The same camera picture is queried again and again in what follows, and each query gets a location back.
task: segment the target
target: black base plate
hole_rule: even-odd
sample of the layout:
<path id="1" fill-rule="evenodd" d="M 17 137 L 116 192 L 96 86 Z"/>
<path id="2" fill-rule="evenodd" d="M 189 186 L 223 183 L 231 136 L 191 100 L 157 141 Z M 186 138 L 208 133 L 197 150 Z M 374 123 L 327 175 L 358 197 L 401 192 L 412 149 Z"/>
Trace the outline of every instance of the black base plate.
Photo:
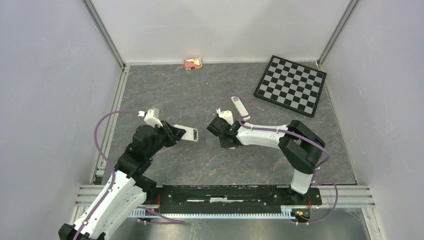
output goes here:
<path id="1" fill-rule="evenodd" d="M 164 214 L 266 214 L 281 213 L 281 206 L 322 205 L 318 188 L 305 195 L 281 185 L 163 185 L 148 195 L 144 205 L 157 205 Z M 226 198 L 233 202 L 211 202 Z"/>

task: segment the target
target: checkerboard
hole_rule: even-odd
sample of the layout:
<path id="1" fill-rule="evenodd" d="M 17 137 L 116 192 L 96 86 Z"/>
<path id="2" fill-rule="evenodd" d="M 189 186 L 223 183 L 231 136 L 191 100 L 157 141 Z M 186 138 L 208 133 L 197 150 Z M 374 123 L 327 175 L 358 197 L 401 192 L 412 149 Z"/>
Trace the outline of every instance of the checkerboard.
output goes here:
<path id="1" fill-rule="evenodd" d="M 272 56 L 253 95 L 313 117 L 326 75 L 325 72 Z"/>

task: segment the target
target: table surface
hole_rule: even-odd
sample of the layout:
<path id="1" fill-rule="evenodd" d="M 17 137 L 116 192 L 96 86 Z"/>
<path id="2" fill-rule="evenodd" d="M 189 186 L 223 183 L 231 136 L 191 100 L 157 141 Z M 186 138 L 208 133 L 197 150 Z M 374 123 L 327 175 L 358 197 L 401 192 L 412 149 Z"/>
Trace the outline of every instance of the table surface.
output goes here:
<path id="1" fill-rule="evenodd" d="M 281 150 L 256 145 L 222 149 L 218 138 L 206 130 L 220 100 L 237 94 L 252 103 L 249 123 L 279 126 L 300 120 L 324 140 L 331 160 L 318 171 L 318 182 L 354 184 L 354 172 L 327 90 L 323 89 L 313 118 L 256 98 L 253 92 L 266 66 L 267 63 L 215 63 L 194 70 L 185 70 L 182 64 L 131 66 L 121 110 L 146 111 L 156 107 L 161 120 L 199 130 L 198 142 L 180 141 L 161 149 L 145 176 L 158 185 L 290 184 L 293 168 Z M 231 110 L 234 119 L 239 117 L 230 99 L 221 110 Z M 143 119 L 134 114 L 119 114 L 109 152 L 113 164 L 132 141 L 136 128 L 143 124 Z M 106 169 L 103 184 L 110 174 Z"/>

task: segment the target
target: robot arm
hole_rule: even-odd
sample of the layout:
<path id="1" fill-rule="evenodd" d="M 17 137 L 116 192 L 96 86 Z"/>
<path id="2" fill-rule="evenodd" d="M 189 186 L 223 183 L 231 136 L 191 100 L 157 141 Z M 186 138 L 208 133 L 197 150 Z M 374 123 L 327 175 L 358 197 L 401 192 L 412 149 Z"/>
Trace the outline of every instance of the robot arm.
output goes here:
<path id="1" fill-rule="evenodd" d="M 294 168 L 290 188 L 301 195 L 306 194 L 311 186 L 314 169 L 322 152 L 306 141 L 301 140 L 298 144 L 295 142 L 298 138 L 278 132 L 278 130 L 294 132 L 322 147 L 325 147 L 324 141 L 298 120 L 281 126 L 261 126 L 250 123 L 244 123 L 244 125 L 250 129 L 241 126 L 238 121 L 229 124 L 224 118 L 217 116 L 209 124 L 207 130 L 219 137 L 220 145 L 225 149 L 244 145 L 260 145 L 280 149 Z M 275 131 L 258 129 L 275 129 Z"/>
<path id="2" fill-rule="evenodd" d="M 64 224 L 59 230 L 60 240 L 72 240 L 77 230 L 84 225 L 79 240 L 110 239 L 116 229 L 149 194 L 154 194 L 156 182 L 143 176 L 152 164 L 152 157 L 163 147 L 172 147 L 182 139 L 197 141 L 197 129 L 174 127 L 158 120 L 157 108 L 147 111 L 144 121 L 132 136 L 124 153 L 115 165 L 115 180 L 110 188 L 112 176 L 89 209 L 73 225 Z M 87 215 L 96 208 L 86 221 Z"/>

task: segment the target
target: purple cable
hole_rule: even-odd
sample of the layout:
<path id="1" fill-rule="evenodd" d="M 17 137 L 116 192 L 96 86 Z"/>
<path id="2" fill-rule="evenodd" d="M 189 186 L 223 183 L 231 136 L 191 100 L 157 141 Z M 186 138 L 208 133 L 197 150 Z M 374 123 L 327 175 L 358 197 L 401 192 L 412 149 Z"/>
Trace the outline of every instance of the purple cable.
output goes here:
<path id="1" fill-rule="evenodd" d="M 151 213 L 153 215 L 156 215 L 156 216 L 158 216 L 162 219 L 168 220 L 168 222 L 165 222 L 165 221 L 147 221 L 147 222 L 145 222 L 146 224 L 167 225 L 167 224 L 184 224 L 184 223 L 186 223 L 185 221 L 176 220 L 176 219 L 166 217 L 166 216 L 164 216 L 160 213 L 152 211 L 151 209 L 149 209 L 145 206 L 138 206 L 137 208 L 138 209 L 144 209 L 144 210 L 148 211 L 149 213 Z"/>
<path id="2" fill-rule="evenodd" d="M 333 204 L 332 208 L 323 217 L 320 217 L 320 218 L 315 219 L 313 221 L 298 222 L 297 223 L 298 225 L 304 225 L 304 226 L 306 226 L 306 225 L 309 225 L 309 224 L 316 224 L 318 222 L 321 222 L 322 220 L 328 218 L 334 212 L 334 210 L 336 209 L 337 202 L 339 201 L 339 189 L 337 188 L 337 185 L 334 182 L 332 182 L 332 181 L 323 181 L 323 182 L 320 182 L 320 183 L 317 183 L 317 184 L 312 183 L 312 186 L 321 186 L 321 185 L 324 185 L 324 184 L 331 184 L 331 185 L 334 186 L 335 200 L 334 200 L 334 204 Z"/>
<path id="3" fill-rule="evenodd" d="M 95 126 L 94 129 L 94 144 L 95 147 L 97 148 L 97 151 L 99 152 L 99 154 L 101 155 L 101 157 L 106 161 L 107 165 L 110 167 L 111 171 L 112 171 L 112 179 L 110 181 L 109 184 L 109 188 L 108 190 L 111 190 L 114 182 L 115 182 L 115 178 L 116 178 L 116 173 L 115 173 L 115 169 L 114 166 L 112 165 L 112 162 L 105 156 L 105 154 L 102 152 L 102 149 L 99 146 L 99 142 L 97 141 L 97 131 L 99 130 L 100 124 L 103 122 L 103 120 L 105 120 L 107 117 L 109 117 L 112 114 L 117 114 L 117 113 L 130 113 L 130 114 L 139 114 L 138 111 L 129 111 L 129 110 L 117 110 L 117 111 L 111 111 L 108 114 L 104 115 L 97 123 L 97 125 Z M 96 211 L 96 209 L 100 206 L 100 204 L 103 202 L 103 200 L 105 200 L 106 196 L 109 194 L 109 191 L 105 191 L 103 196 L 101 196 L 100 200 L 96 203 L 96 205 L 94 205 L 93 209 L 88 213 L 87 217 L 84 219 L 84 222 L 88 222 L 89 219 L 91 218 L 91 216 L 94 214 L 94 212 Z M 78 228 L 78 230 L 76 231 L 76 234 L 73 236 L 72 240 L 77 240 L 78 235 L 80 235 L 81 231 L 83 230 L 85 224 L 81 224 L 81 226 Z"/>
<path id="4" fill-rule="evenodd" d="M 225 96 L 222 100 L 221 100 L 221 102 L 219 103 L 219 105 L 218 105 L 218 107 L 217 107 L 217 109 L 221 106 L 221 104 L 223 103 L 223 101 L 225 100 L 225 99 L 227 99 L 227 98 L 229 98 L 229 97 L 238 97 L 239 99 L 241 99 L 241 100 L 243 100 L 243 101 L 245 101 L 248 105 L 249 105 L 249 111 L 248 111 L 248 114 L 246 115 L 246 116 L 241 116 L 240 117 L 240 119 L 238 120 L 238 122 L 240 123 L 240 125 L 243 127 L 243 128 L 246 128 L 246 129 L 251 129 L 251 130 L 259 130 L 259 131 L 268 131 L 268 132 L 275 132 L 276 130 L 275 129 L 273 129 L 273 128 L 267 128 L 267 127 L 249 127 L 249 126 L 247 126 L 247 125 L 245 125 L 243 122 L 242 122 L 242 120 L 243 120 L 243 118 L 244 117 L 247 117 L 247 116 L 250 116 L 251 115 L 251 104 L 250 104 L 250 102 L 249 101 L 247 101 L 246 99 L 244 99 L 243 97 L 241 97 L 241 96 L 238 96 L 238 95 L 235 95 L 235 94 L 233 94 L 233 95 L 228 95 L 228 96 Z M 318 148 L 319 150 L 321 150 L 322 152 L 324 152 L 326 155 L 327 155 L 327 157 L 323 160 L 323 161 L 321 161 L 320 163 L 318 163 L 317 165 L 316 165 L 316 167 L 315 167 L 315 169 L 318 169 L 321 165 L 323 165 L 323 164 L 325 164 L 326 162 L 328 162 L 329 160 L 330 160 L 330 153 L 329 153 L 329 151 L 327 151 L 327 149 L 325 149 L 323 146 L 321 146 L 321 145 L 319 145 L 318 143 L 316 143 L 316 142 L 314 142 L 314 141 L 312 141 L 312 140 L 310 140 L 309 138 L 306 138 L 306 137 L 304 137 L 304 136 L 302 136 L 302 135 L 299 135 L 299 134 L 297 134 L 297 133 L 295 133 L 295 132 L 292 132 L 292 131 L 288 131 L 288 130 L 282 130 L 282 129 L 278 129 L 277 130 L 279 133 L 284 133 L 284 134 L 289 134 L 289 135 L 292 135 L 292 136 L 294 136 L 294 137 L 296 137 L 296 138 L 299 138 L 299 139 L 301 139 L 301 140 L 303 140 L 303 141 L 305 141 L 305 142 L 307 142 L 307 143 L 309 143 L 309 144 L 311 144 L 311 145 L 313 145 L 314 147 L 316 147 L 316 148 Z M 326 219 L 328 216 L 330 216 L 333 212 L 334 212 L 334 210 L 336 209 L 336 205 L 337 205 L 337 202 L 338 202 L 338 200 L 339 200 L 339 190 L 338 190 L 338 188 L 337 188 L 337 186 L 336 186 L 336 184 L 335 183 L 333 183 L 333 182 L 330 182 L 330 181 L 326 181 L 326 182 L 320 182 L 320 183 L 317 183 L 317 184 L 315 184 L 314 183 L 314 179 L 315 179 L 315 176 L 316 176 L 316 171 L 313 171 L 313 175 L 312 175 L 312 179 L 311 179 L 311 182 L 312 182 L 312 186 L 320 186 L 320 185 L 323 185 L 323 184 L 331 184 L 331 185 L 333 185 L 334 186 L 334 190 L 335 190 L 335 201 L 334 201 L 334 205 L 332 206 L 332 208 L 331 208 L 331 210 L 325 215 L 325 216 L 323 216 L 323 217 L 321 217 L 321 218 L 318 218 L 318 219 L 316 219 L 316 220 L 313 220 L 313 221 L 310 221 L 310 222 L 304 222 L 303 224 L 302 223 L 298 223 L 298 224 L 301 224 L 301 225 L 309 225 L 309 224 L 314 224 L 314 223 L 317 223 L 317 222 L 320 222 L 320 221 L 322 221 L 322 220 L 324 220 L 324 219 Z"/>

